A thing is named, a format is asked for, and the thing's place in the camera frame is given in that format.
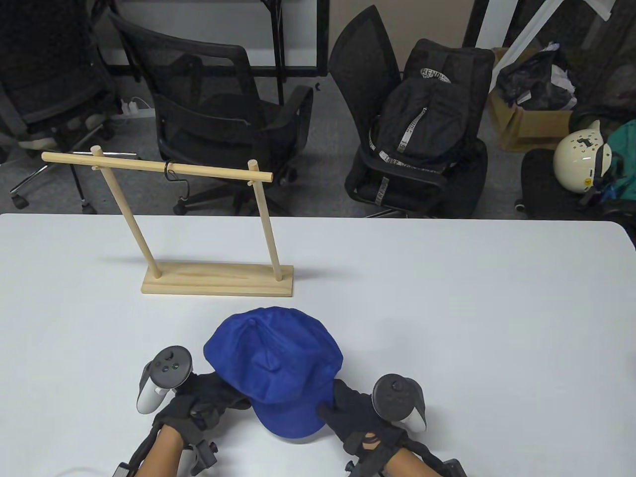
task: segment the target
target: black table leg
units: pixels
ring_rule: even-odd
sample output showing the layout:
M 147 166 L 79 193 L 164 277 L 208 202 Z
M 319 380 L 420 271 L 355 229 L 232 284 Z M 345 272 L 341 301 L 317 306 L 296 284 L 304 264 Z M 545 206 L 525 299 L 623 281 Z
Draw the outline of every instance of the black table leg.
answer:
M 279 15 L 280 11 L 279 7 L 280 0 L 272 0 L 270 3 L 270 16 L 272 18 L 272 37 L 274 41 L 274 61 L 276 62 L 276 82 L 278 86 L 279 93 L 279 104 L 282 106 L 285 103 L 285 96 L 282 90 L 282 80 L 283 80 L 283 72 L 282 72 L 282 64 L 280 62 L 280 35 L 279 35 Z

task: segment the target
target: cardboard box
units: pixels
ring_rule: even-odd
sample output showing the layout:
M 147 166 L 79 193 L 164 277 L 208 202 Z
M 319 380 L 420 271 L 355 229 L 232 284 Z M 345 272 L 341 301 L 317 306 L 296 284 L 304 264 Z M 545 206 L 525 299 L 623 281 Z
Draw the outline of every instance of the cardboard box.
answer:
M 498 62 L 507 48 L 496 48 Z M 517 62 L 523 62 L 538 50 L 527 49 Z M 570 134 L 567 124 L 572 111 L 526 111 L 521 106 L 512 107 L 501 99 L 497 90 L 488 96 L 488 109 L 499 130 L 499 146 L 504 151 L 524 153 L 531 149 L 556 149 L 558 143 Z

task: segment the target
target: blue baseball cap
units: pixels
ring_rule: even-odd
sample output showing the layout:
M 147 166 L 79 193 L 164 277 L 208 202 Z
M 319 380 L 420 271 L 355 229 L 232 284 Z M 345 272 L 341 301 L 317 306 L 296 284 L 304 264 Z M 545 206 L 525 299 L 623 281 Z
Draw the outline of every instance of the blue baseball cap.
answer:
M 272 433 L 300 439 L 323 427 L 316 408 L 333 403 L 342 353 L 317 319 L 280 307 L 232 315 L 203 354 L 223 380 L 250 398 Z

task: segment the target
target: wooden base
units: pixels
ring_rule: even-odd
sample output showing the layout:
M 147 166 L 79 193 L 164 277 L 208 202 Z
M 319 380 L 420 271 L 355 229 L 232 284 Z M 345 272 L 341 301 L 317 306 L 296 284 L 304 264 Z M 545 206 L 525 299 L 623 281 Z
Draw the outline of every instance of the wooden base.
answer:
M 292 296 L 294 267 L 282 265 L 277 282 L 271 265 L 158 262 L 162 276 L 146 272 L 141 293 L 223 296 Z

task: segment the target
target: chair wheel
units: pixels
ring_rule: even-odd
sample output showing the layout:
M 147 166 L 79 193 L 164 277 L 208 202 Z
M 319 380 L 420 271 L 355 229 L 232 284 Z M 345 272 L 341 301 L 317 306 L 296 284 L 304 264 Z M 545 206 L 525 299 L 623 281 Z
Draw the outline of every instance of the chair wheel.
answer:
M 95 207 L 93 207 L 90 204 L 82 205 L 81 213 L 84 215 L 89 215 L 89 216 L 97 215 L 97 211 L 95 210 Z
M 515 201 L 515 210 L 517 212 L 525 212 L 525 204 L 523 203 L 523 199 L 517 199 Z
M 115 130 L 110 124 L 103 123 L 101 129 L 97 132 L 99 137 L 104 139 L 105 141 L 110 141 L 115 137 Z
M 172 208 L 172 212 L 174 212 L 176 216 L 184 216 L 188 213 L 188 209 L 181 202 L 178 202 L 177 205 Z
M 11 200 L 13 201 L 13 205 L 15 205 L 16 209 L 24 209 L 25 207 L 29 206 L 29 201 L 26 200 L 23 196 L 21 195 L 13 195 L 11 196 Z
M 294 167 L 288 167 L 279 179 L 279 186 L 285 187 L 288 184 L 296 182 L 298 171 Z
M 42 151 L 38 151 L 37 149 L 25 149 L 24 152 L 31 159 L 40 158 L 42 156 Z

